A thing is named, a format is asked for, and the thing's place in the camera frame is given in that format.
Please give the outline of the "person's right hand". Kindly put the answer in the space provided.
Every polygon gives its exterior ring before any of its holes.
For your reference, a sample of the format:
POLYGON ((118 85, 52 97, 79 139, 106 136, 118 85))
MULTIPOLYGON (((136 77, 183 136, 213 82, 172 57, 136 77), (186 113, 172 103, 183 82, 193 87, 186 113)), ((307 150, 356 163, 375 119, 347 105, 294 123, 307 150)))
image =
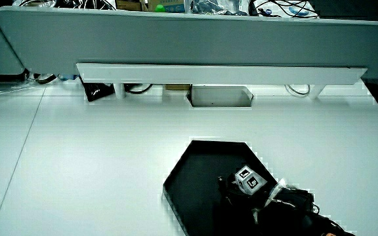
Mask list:
POLYGON ((222 203, 244 210, 262 208, 276 186, 275 180, 266 180, 247 165, 217 182, 222 203))

